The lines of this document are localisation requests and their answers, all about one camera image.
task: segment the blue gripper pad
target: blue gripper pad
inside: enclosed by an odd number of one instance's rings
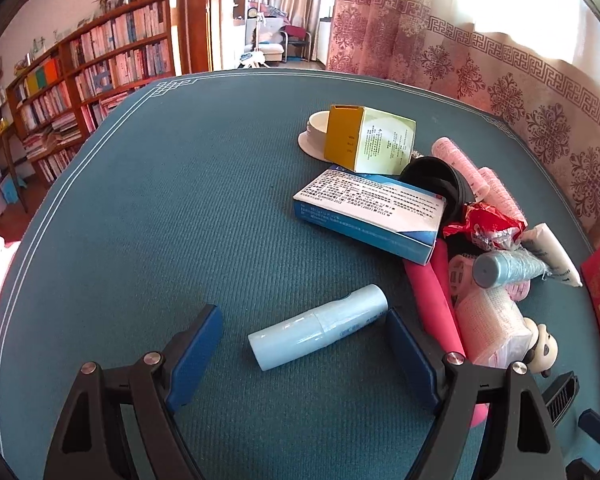
[[[222,313],[214,305],[207,305],[189,330],[176,334],[176,337],[190,338],[190,343],[182,349],[178,361],[170,366],[169,393],[165,405],[171,413],[188,404],[200,384],[206,365],[222,337]]]
[[[578,427],[600,444],[600,415],[592,409],[584,410],[578,418]]]
[[[408,383],[425,408],[434,413],[440,405],[435,373],[394,309],[389,309],[386,315],[386,332],[389,346]]]

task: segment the red plastic wrapper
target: red plastic wrapper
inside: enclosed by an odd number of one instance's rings
[[[524,222],[503,215],[493,205],[476,202],[464,206],[463,224],[449,224],[442,228],[442,234],[447,237],[464,233],[472,244],[484,251],[511,251],[525,229]]]

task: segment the chair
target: chair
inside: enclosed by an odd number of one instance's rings
[[[309,56],[311,56],[311,34],[302,27],[296,27],[295,25],[286,25],[282,29],[282,36],[285,39],[285,63],[286,58],[288,57],[289,45],[291,46],[301,46],[302,47],[302,58],[305,58],[309,61]],[[306,48],[309,47],[308,56],[304,56]]]
[[[253,34],[258,20],[249,18],[246,21],[244,53],[253,50]],[[282,18],[266,18],[265,22],[260,25],[260,44],[258,49],[264,54],[265,60],[282,61],[284,47],[282,46],[283,36],[280,29],[284,27]]]

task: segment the doorway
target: doorway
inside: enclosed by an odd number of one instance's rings
[[[238,58],[256,48],[279,68],[324,70],[335,0],[234,0],[234,44]]]

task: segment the metal screw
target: metal screw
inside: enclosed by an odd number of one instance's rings
[[[98,365],[96,363],[94,363],[93,361],[89,361],[88,363],[85,363],[80,367],[80,371],[85,375],[89,375],[93,374],[94,371],[96,371],[97,367]]]
[[[449,352],[446,355],[446,362],[451,365],[459,366],[464,363],[464,356],[460,352]]]
[[[516,361],[511,365],[513,371],[517,374],[524,375],[526,374],[526,365],[520,361]]]
[[[158,352],[149,352],[142,358],[144,364],[147,365],[157,365],[160,362],[160,359],[162,359],[162,356]]]

